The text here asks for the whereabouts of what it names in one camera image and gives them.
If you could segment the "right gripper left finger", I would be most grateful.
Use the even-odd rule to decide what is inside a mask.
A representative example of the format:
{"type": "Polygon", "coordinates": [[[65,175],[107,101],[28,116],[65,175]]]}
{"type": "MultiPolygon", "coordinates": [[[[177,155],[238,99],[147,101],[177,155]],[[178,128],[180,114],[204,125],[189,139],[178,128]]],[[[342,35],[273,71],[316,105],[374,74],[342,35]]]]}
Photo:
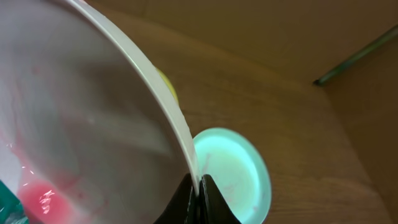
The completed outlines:
{"type": "Polygon", "coordinates": [[[169,204],[154,224],[196,224],[197,196],[190,174],[184,176],[169,204]]]}

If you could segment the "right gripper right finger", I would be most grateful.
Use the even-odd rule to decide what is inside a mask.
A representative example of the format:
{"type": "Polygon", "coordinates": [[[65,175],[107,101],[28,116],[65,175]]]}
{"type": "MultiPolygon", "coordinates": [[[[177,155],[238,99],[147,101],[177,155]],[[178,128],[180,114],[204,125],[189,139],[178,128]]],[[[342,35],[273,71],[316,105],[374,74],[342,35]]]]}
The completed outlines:
{"type": "Polygon", "coordinates": [[[200,224],[241,224],[230,210],[211,175],[205,174],[200,181],[200,224]]]}

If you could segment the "light blue plate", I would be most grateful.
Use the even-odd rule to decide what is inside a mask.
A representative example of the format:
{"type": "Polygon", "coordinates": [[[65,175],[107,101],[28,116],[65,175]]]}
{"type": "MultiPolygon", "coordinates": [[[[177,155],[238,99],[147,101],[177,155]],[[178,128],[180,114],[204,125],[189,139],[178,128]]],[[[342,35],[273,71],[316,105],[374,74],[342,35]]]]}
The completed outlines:
{"type": "Polygon", "coordinates": [[[210,175],[235,217],[245,224],[266,221],[272,202],[271,178],[262,156],[243,135],[206,129],[193,138],[202,175],[210,175]]]}

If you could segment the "pink-white plate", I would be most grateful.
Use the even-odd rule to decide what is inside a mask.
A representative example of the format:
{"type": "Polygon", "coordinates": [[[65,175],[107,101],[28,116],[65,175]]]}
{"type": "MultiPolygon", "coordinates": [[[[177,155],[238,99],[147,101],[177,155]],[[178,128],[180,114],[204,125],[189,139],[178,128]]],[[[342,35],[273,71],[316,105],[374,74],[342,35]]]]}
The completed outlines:
{"type": "Polygon", "coordinates": [[[84,1],[1,2],[1,182],[29,223],[154,223],[187,122],[143,51],[84,1]]]}

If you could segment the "yellow-green plate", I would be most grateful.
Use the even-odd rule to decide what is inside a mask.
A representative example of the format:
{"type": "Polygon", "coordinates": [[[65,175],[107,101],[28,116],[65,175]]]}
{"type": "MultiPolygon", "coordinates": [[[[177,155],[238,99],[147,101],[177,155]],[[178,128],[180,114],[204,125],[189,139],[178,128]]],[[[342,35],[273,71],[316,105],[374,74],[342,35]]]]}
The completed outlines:
{"type": "Polygon", "coordinates": [[[159,75],[161,76],[161,78],[163,79],[163,81],[165,82],[165,84],[167,85],[168,89],[170,90],[170,92],[173,95],[173,98],[175,99],[177,104],[179,104],[177,93],[175,91],[174,86],[170,82],[170,80],[167,78],[167,76],[160,69],[156,68],[156,70],[159,73],[159,75]]]}

